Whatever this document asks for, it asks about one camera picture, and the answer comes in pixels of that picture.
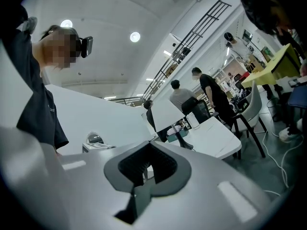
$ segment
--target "floor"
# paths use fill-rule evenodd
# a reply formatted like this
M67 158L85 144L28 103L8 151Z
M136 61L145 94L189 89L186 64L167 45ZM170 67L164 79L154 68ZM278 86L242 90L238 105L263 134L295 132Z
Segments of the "floor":
M282 121L271 122L271 116L268 114L269 109L267 108L268 100L266 98L266 92L262 88L260 89L260 96L262 99L262 110L260 111L260 118L263 120L264 125L268 130L264 144L267 146L269 153L280 165L284 153L290 148L297 146L302 141L302 138L299 137L297 140L291 143L283 143L279 140L278 137L275 137L271 131L278 135L279 131L286 128L286 126ZM263 128L258 123L255 127L255 133L261 131L263 131ZM261 144L264 135L264 133L256 134ZM266 156L266 158L261 157L258 147L251 135L249 138L247 138L246 133L244 133L240 140L242 142L241 160L230 156L225 158L224 161L234 167L240 173L253 180L263 190L274 191L279 194L285 192L286 187L283 183L281 169L276 166L275 162L269 156ZM262 147L265 154L267 155L265 147ZM303 146L301 145L297 149L287 153L284 159L283 167L287 172L289 186L293 185L295 179L297 178L298 164L301 161L302 153ZM274 194L268 194L271 199L277 197Z

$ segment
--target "desk lamp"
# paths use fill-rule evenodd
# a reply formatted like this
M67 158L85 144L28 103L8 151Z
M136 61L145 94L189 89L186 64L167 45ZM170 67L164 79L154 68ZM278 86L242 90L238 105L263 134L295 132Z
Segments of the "desk lamp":
M175 135L180 143L180 146L187 149L193 149L191 144L188 144L174 127L174 124L185 117L185 115L179 111L174 104L169 100L161 100L153 104L151 107L154 119L154 125L156 132L159 132L169 126L171 126Z

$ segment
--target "white desk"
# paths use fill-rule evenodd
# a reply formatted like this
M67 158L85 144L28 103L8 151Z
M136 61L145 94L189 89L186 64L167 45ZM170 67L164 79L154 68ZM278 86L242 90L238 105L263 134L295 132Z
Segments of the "white desk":
M224 159L242 147L241 141L215 117L200 124L198 129L190 129L183 138L194 146L194 150L218 159ZM170 144L180 146L175 140Z

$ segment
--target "ceiling light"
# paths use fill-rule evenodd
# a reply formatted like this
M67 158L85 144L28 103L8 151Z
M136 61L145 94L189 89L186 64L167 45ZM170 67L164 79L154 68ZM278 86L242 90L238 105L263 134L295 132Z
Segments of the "ceiling light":
M138 32L131 33L130 35L130 40L134 43L139 41L140 38L141 38L141 35Z
M72 27L72 22L70 20L64 20L61 23L61 27Z
M164 52L163 53L165 53L166 55L168 55L168 56L171 56L172 54L171 53L169 53L168 51L166 51L166 50L164 50Z
M107 100L107 99L109 100L109 99L115 99L115 98L116 98L116 96L110 96L110 97L105 97L104 99L105 100Z

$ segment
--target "metal railing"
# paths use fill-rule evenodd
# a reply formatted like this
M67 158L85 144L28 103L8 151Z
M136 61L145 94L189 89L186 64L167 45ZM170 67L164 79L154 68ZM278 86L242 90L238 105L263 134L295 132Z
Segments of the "metal railing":
M208 28L220 17L220 15L228 8L230 4L218 0L196 23L192 30L180 42L172 55L167 59L164 65L156 74L154 80L149 84L143 94L143 99L149 99L161 87L165 79L167 79L183 59L190 53L195 43L203 38L203 34Z
M124 105L129 105L133 107L141 106L145 102L143 97L129 97L129 98L119 98L119 99L110 99L110 101L124 104Z

